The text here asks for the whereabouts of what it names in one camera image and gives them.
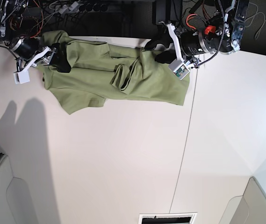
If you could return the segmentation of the green t-shirt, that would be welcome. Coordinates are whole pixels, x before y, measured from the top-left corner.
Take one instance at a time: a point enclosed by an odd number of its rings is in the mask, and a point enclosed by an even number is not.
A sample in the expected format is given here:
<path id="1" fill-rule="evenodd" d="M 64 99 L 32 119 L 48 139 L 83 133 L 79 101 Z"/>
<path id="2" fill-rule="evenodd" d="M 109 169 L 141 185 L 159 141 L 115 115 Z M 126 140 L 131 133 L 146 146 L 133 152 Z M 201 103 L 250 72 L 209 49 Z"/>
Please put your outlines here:
<path id="1" fill-rule="evenodd" d="M 190 79 L 179 80 L 167 64 L 158 63 L 158 51 L 71 38 L 65 31 L 42 35 L 43 43 L 65 47 L 70 72 L 38 66 L 44 87 L 72 114 L 102 107 L 107 99 L 160 101 L 183 105 Z"/>

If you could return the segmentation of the black power strip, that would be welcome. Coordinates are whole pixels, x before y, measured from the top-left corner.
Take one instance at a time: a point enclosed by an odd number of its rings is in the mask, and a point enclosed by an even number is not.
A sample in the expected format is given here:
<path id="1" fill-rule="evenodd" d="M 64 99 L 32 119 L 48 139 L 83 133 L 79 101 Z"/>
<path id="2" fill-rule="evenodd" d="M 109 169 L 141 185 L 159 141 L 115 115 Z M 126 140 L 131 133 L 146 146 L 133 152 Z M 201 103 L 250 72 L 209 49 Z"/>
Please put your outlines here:
<path id="1" fill-rule="evenodd" d="M 99 2 L 85 2 L 79 5 L 78 10 L 80 12 L 106 12 L 108 5 Z"/>

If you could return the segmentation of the grey partition left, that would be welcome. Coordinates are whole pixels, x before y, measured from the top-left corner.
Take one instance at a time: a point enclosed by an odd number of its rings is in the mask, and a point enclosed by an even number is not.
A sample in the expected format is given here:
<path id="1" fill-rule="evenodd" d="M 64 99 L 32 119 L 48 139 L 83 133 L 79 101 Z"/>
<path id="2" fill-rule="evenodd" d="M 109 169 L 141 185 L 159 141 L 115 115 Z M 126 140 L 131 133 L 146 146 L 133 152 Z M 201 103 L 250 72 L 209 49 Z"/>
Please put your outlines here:
<path id="1" fill-rule="evenodd" d="M 14 177 L 7 155 L 0 158 L 0 224 L 37 224 L 28 184 Z"/>

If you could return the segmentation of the grey partition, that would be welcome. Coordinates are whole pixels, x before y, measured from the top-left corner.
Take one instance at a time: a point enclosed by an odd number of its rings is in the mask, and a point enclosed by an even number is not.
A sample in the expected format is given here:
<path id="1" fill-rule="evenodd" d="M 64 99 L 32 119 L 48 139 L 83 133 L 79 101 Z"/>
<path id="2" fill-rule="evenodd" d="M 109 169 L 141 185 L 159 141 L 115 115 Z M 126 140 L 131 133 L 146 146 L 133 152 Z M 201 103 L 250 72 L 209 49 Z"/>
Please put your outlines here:
<path id="1" fill-rule="evenodd" d="M 0 224 L 37 224 L 28 184 L 14 177 L 7 155 L 0 158 Z"/>
<path id="2" fill-rule="evenodd" d="M 243 195 L 229 200 L 219 224 L 266 224 L 266 193 L 255 177 Z"/>

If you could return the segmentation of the white vent slot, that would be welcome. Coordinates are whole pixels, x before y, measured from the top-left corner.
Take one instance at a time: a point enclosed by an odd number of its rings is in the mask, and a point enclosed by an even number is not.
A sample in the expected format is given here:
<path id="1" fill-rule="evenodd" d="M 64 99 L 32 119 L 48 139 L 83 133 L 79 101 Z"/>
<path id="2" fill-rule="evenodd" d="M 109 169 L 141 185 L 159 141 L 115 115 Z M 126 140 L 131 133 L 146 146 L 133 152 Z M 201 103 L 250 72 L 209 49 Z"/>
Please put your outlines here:
<path id="1" fill-rule="evenodd" d="M 171 214 L 140 214 L 138 224 L 193 224 L 197 212 Z"/>

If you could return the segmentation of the grey partition right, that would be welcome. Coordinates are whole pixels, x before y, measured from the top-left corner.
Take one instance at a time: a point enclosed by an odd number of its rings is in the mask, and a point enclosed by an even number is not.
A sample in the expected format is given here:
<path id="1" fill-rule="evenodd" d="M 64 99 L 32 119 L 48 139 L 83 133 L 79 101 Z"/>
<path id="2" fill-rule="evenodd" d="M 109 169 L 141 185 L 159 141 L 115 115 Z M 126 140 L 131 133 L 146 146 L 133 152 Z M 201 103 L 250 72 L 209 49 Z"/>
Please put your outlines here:
<path id="1" fill-rule="evenodd" d="M 229 200 L 219 224 L 266 224 L 266 193 L 255 177 L 243 195 Z"/>

